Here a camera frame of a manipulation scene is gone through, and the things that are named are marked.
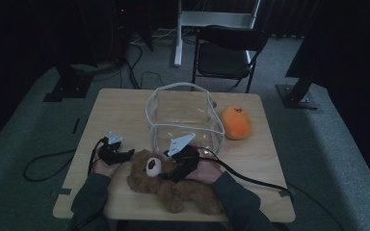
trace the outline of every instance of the sleeve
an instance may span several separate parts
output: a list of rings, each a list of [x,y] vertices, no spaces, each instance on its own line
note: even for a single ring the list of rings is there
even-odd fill
[[[111,179],[105,175],[97,173],[89,175],[73,200],[71,205],[73,217],[67,230],[110,230],[109,221],[103,214],[103,208],[108,199],[107,187],[110,182]]]
[[[212,184],[234,230],[274,231],[276,228],[259,210],[260,198],[238,184],[228,172]]]

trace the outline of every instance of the person's hand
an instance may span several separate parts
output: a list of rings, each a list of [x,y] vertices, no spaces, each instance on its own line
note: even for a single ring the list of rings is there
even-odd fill
[[[110,166],[107,165],[102,160],[98,159],[98,150],[99,149],[97,149],[97,151],[95,152],[94,159],[97,161],[95,161],[95,163],[92,165],[92,172],[112,178],[114,173],[116,173],[117,169],[119,168],[119,166],[121,166],[121,164],[113,164]]]
[[[210,158],[203,153],[201,148],[198,148],[199,156]],[[211,161],[199,160],[198,168],[189,173],[185,179],[197,180],[205,184],[212,184],[223,174],[221,167]]]

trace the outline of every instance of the chair backrest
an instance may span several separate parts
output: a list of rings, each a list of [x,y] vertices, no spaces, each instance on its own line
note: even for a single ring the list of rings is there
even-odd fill
[[[212,25],[199,28],[197,42],[199,39],[207,40],[225,49],[260,52],[267,43],[268,35],[256,29]]]

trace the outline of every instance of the teddy bear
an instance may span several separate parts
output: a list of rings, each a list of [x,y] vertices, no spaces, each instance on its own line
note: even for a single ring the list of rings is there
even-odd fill
[[[175,184],[160,177],[160,173],[169,173],[177,166],[172,158],[144,149],[133,155],[131,163],[127,177],[130,189],[135,193],[156,193],[169,212],[182,212],[184,201],[195,201],[207,215],[222,212],[222,205],[209,185],[187,179]]]

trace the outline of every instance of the black wire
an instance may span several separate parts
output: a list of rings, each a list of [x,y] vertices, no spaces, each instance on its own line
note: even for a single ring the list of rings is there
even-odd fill
[[[287,185],[292,186],[293,188],[295,188],[296,190],[300,191],[305,196],[307,196],[309,199],[311,199],[314,203],[316,203],[322,210],[324,210],[324,212],[326,212],[330,216],[330,218],[332,218],[335,221],[335,223],[338,225],[339,229],[344,231],[344,227],[338,221],[338,219],[326,207],[324,207],[318,200],[316,200],[313,196],[311,196],[310,194],[308,194],[307,192],[305,192],[304,190],[302,190],[301,188],[297,187],[296,185],[294,185],[290,182],[287,182]]]
[[[37,158],[34,158],[32,159],[26,166],[25,168],[23,169],[23,177],[28,180],[28,181],[31,181],[31,182],[40,182],[40,181],[45,181],[45,180],[48,180],[52,177],[54,177],[55,175],[57,175],[59,172],[61,172],[72,160],[73,160],[73,156],[68,159],[64,165],[62,165],[58,170],[56,170],[54,173],[46,176],[46,177],[43,177],[43,178],[38,178],[38,179],[33,179],[31,177],[28,176],[27,174],[27,171],[28,171],[28,168],[31,164],[33,164],[34,162],[40,160],[40,159],[43,159],[43,158],[48,158],[48,157],[54,157],[54,156],[59,156],[59,155],[64,155],[64,154],[67,154],[67,153],[70,153],[70,152],[75,152],[76,149],[72,149],[72,150],[68,150],[68,151],[63,151],[63,152],[58,152],[58,153],[52,153],[52,154],[46,154],[46,155],[42,155],[42,156],[39,156]]]
[[[140,82],[140,88],[142,89],[143,88],[143,80],[144,80],[144,75],[145,74],[154,74],[156,76],[158,76],[158,80],[161,82],[162,86],[165,86],[166,84],[164,83],[164,81],[162,81],[161,79],[161,75],[157,72],[153,72],[153,71],[145,71],[143,72],[143,74],[141,75],[141,82]]]
[[[98,161],[98,160],[94,160],[95,152],[97,151],[97,147],[98,147],[98,145],[99,145],[101,142],[105,143],[105,142],[106,142],[106,140],[107,140],[107,138],[105,138],[105,137],[104,137],[104,138],[102,138],[102,139],[100,139],[100,140],[95,144],[94,148],[92,149],[92,155],[91,155],[91,157],[90,157],[90,161],[89,161],[89,169],[88,169],[87,175],[89,175],[89,174],[92,172],[93,164],[94,164],[96,161]]]
[[[133,88],[136,90],[139,90],[140,86],[138,85],[137,80],[135,79],[134,70],[132,66],[127,60],[125,60],[125,63],[128,65],[128,68],[130,69],[130,81],[131,81],[131,84],[133,85]]]
[[[211,159],[211,158],[203,158],[203,159],[206,159],[206,160],[208,160],[208,161],[213,161],[213,162],[216,162],[216,163],[219,163],[221,166],[223,166],[222,164],[225,164],[224,162],[222,162],[221,160],[219,160],[219,158],[218,158],[218,156],[215,154],[215,152],[213,152],[212,150],[210,150],[210,149],[208,149],[208,148],[206,148],[206,147],[197,147],[197,148],[202,148],[202,149],[205,149],[205,150],[207,150],[207,151],[209,151],[212,155],[214,155],[215,156],[215,158],[217,159],[217,160],[214,160],[214,159]],[[231,171],[234,171],[231,167],[229,167],[229,169],[227,168],[227,167],[225,167],[225,166],[223,166],[224,168],[226,168],[229,172],[230,172],[230,170]],[[334,221],[335,221],[335,223],[338,225],[338,227],[339,227],[339,229],[340,230],[342,230],[342,231],[344,231],[344,227],[342,226],[342,224],[338,221],[338,219],[326,208],[326,207],[324,207],[320,202],[318,202],[318,200],[316,200],[313,196],[311,196],[310,194],[308,194],[307,192],[305,192],[304,190],[302,190],[301,188],[299,188],[299,187],[297,187],[296,185],[294,185],[294,184],[292,184],[292,183],[290,183],[290,182],[288,182],[288,181],[286,181],[286,183],[287,183],[287,185],[290,185],[291,187],[293,187],[293,188],[295,188],[296,190],[298,190],[298,191],[300,191],[301,193],[303,193],[305,196],[307,196],[309,199],[311,199],[314,203],[316,203],[322,210],[324,210],[324,212],[326,212],[329,216],[330,216],[330,218],[332,218]],[[283,191],[285,191],[285,192],[287,192],[288,194],[289,194],[289,196],[290,196],[290,198],[291,198],[291,200],[292,200],[292,202],[294,202],[294,198],[293,198],[293,195],[292,195],[292,193],[290,192],[290,191],[288,191],[287,189],[285,189],[285,188],[282,188],[282,190]]]
[[[247,176],[244,176],[242,174],[240,174],[239,172],[235,171],[232,167],[228,166],[225,162],[221,161],[218,156],[215,154],[215,152],[213,152],[212,150],[210,150],[209,148],[206,148],[206,147],[196,147],[196,148],[201,148],[201,149],[205,149],[207,150],[208,152],[210,152],[212,155],[215,156],[216,160],[215,159],[212,159],[212,158],[205,158],[205,157],[198,157],[198,159],[200,160],[204,160],[204,161],[212,161],[212,162],[215,162],[215,163],[218,163],[219,165],[223,166],[230,174],[244,180],[244,181],[247,181],[247,182],[250,182],[250,183],[253,183],[253,184],[256,184],[256,185],[261,185],[261,186],[265,186],[265,187],[269,187],[269,188],[273,188],[273,189],[277,189],[277,190],[281,190],[283,192],[286,192],[291,201],[294,202],[294,197],[293,197],[293,194],[287,190],[286,188],[282,187],[282,186],[278,186],[278,185],[274,185],[274,184],[270,184],[270,183],[266,183],[266,182],[262,182],[262,181],[258,181],[258,180],[254,180],[254,179],[251,179]]]
[[[143,56],[143,48],[141,48],[140,46],[138,45],[134,45],[134,44],[130,44],[130,46],[134,46],[136,47],[139,51],[140,51],[140,56],[137,58],[136,62],[133,64],[133,69],[134,67],[137,65],[137,62],[141,59],[141,57]]]

